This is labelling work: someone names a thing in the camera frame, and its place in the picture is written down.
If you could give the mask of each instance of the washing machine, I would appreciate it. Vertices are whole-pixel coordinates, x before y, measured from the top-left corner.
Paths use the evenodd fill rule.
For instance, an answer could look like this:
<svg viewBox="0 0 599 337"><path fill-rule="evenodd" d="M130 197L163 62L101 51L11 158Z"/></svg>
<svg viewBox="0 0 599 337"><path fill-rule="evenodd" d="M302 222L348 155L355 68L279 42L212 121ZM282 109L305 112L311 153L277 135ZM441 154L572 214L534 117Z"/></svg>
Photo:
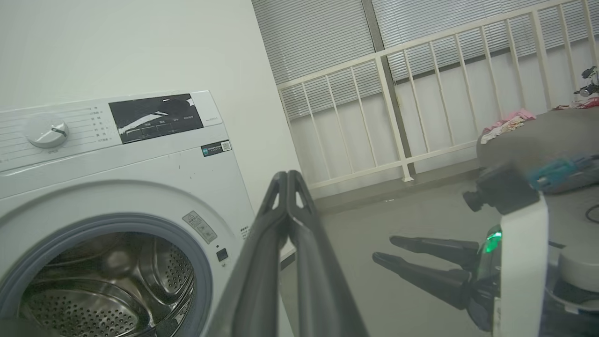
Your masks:
<svg viewBox="0 0 599 337"><path fill-rule="evenodd" d="M253 219L208 91L0 113L0 318L202 336Z"/></svg>

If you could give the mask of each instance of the clothing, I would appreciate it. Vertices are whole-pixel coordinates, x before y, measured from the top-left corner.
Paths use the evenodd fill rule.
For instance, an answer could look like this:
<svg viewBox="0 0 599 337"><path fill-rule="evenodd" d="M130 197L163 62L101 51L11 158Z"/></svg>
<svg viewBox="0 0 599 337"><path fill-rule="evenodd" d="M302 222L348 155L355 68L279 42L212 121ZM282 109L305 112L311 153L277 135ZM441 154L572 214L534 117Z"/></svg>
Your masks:
<svg viewBox="0 0 599 337"><path fill-rule="evenodd" d="M526 121L526 119L524 119L522 116L519 116L519 115L515 116L514 118L510 119L509 121L503 123L502 126L496 127L493 130L491 130L490 132L488 132L487 134L484 134L480 138L480 143L487 144L488 141L499 136L500 134L513 131L516 128L523 126L525 121Z"/></svg>
<svg viewBox="0 0 599 337"><path fill-rule="evenodd" d="M491 125L488 128L485 128L483 130L483 133L488 132L493 130L494 128L498 128L503 126L506 122L509 122L510 120L512 120L514 117L516 116L520 116L522 117L523 120L528 121L530 119L537 119L530 111L526 110L526 109L520 109L518 111L514 111L512 112L508 117L506 117L505 119L501 119L499 121L496 121L495 123L493 123L493 125Z"/></svg>
<svg viewBox="0 0 599 337"><path fill-rule="evenodd" d="M592 97L586 101L572 101L570 104L563 104L560 106L556 106L553 108L554 110L564 110L564 109L588 109L592 107L599 106L599 97Z"/></svg>

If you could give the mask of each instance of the label sticker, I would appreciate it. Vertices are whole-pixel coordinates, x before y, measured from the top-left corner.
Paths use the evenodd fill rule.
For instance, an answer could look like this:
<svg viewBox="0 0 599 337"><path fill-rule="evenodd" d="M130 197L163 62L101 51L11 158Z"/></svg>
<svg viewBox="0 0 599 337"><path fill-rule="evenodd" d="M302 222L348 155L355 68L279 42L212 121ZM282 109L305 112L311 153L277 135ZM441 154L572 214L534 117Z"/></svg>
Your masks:
<svg viewBox="0 0 599 337"><path fill-rule="evenodd" d="M193 229L195 229L204 238L206 243L210 244L210 242L216 239L217 236L212 230L212 227L210 227L195 211L191 211L185 215L183 217L183 221L193 227Z"/></svg>
<svg viewBox="0 0 599 337"><path fill-rule="evenodd" d="M202 153L204 154L204 157L216 155L230 150L231 142L229 142L228 139L222 142L216 142L202 146Z"/></svg>

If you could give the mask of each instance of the window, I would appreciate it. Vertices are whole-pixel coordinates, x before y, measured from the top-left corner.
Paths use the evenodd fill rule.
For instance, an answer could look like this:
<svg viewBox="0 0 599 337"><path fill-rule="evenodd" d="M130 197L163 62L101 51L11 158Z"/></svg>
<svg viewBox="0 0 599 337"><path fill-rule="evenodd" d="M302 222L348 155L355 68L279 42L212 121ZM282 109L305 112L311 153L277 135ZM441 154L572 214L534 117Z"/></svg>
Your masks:
<svg viewBox="0 0 599 337"><path fill-rule="evenodd" d="M361 0L254 0L253 6L277 84L374 52ZM356 67L355 76L361 95L380 88L374 64ZM356 99L348 71L329 81L336 104ZM306 91L313 112L332 106L326 81L306 83ZM282 96L289 118L308 114L301 86Z"/></svg>
<svg viewBox="0 0 599 337"><path fill-rule="evenodd" d="M544 2L542 0L372 0L385 47L396 46L435 32L456 27L497 14ZM589 1L593 23L599 30L599 1ZM564 14L571 42L586 38L586 26L582 4L574 2L564 5ZM539 12L543 37L547 48L563 44L558 12L551 8ZM536 52L531 22L528 16L510 20L516 51L519 57ZM465 59L484 55L479 30L458 35ZM509 48L506 26L494 23L485 29L485 37L491 52ZM434 43L439 67L459 62L453 38ZM407 52L410 68L414 75L434 69L428 45L411 48ZM407 74L403 54L389 57L394 80L405 79Z"/></svg>
<svg viewBox="0 0 599 337"><path fill-rule="evenodd" d="M528 7L543 0L371 0L386 48L474 20ZM599 1L588 2L596 34L599 33ZM276 83L282 84L301 76L374 52L367 18L361 0L253 0L253 6L270 60ZM571 42L586 39L586 26L581 2L564 5ZM539 12L547 48L563 44L561 25L555 8ZM510 19L519 57L536 52L528 16ZM485 54L480 31L458 35L466 60ZM509 39L503 22L485 28L491 53L509 50ZM433 44L438 66L459 63L453 37ZM407 51L413 75L434 69L429 45ZM389 56L395 81L408 76L402 53ZM325 79L297 85L282 91L282 101L289 119L332 107L328 85L336 105L380 92L374 62L340 71ZM356 77L356 90L353 76Z"/></svg>

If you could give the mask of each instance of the control knob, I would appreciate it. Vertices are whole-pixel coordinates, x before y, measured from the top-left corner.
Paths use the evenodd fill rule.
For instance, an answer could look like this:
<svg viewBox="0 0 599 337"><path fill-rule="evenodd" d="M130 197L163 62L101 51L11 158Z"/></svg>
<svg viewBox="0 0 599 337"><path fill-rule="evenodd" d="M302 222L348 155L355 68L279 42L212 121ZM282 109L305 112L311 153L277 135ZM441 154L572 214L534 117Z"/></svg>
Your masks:
<svg viewBox="0 0 599 337"><path fill-rule="evenodd" d="M50 114L38 115L27 121L25 136L38 148L50 149L65 142L69 128L59 117Z"/></svg>

